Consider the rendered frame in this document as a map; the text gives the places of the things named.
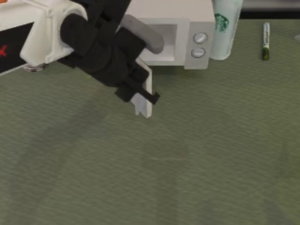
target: table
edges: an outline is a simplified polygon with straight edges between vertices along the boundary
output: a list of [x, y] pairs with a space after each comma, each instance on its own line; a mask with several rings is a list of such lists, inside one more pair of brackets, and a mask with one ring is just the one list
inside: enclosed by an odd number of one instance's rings
[[300, 21], [239, 23], [204, 71], [154, 68], [153, 117], [54, 63], [0, 79], [0, 225], [300, 223]]

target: red x mark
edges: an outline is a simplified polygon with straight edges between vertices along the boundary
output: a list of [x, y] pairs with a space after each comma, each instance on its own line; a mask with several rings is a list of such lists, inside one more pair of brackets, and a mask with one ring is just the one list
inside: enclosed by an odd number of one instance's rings
[[1, 57], [1, 56], [6, 57], [6, 52], [5, 52], [6, 48], [7, 48], [7, 46], [4, 45], [4, 46], [0, 49], [0, 57]]

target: starbucks logo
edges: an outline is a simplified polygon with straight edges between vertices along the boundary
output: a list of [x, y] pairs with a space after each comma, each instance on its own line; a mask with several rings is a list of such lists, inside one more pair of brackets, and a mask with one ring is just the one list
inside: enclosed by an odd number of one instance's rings
[[222, 32], [228, 28], [229, 20], [225, 16], [221, 14], [215, 14], [215, 19], [216, 19], [216, 30]]

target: dry erase marker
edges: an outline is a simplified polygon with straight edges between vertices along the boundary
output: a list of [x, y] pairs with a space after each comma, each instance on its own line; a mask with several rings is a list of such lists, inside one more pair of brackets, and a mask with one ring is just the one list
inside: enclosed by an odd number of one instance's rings
[[262, 60], [270, 58], [270, 23], [266, 22], [263, 25], [263, 46], [262, 46]]

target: starbucks cup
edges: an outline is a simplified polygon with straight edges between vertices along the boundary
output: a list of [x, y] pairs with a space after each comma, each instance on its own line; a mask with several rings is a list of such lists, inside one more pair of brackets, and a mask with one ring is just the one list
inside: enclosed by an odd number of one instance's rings
[[213, 0], [216, 26], [211, 59], [225, 60], [230, 56], [242, 5], [243, 0]]

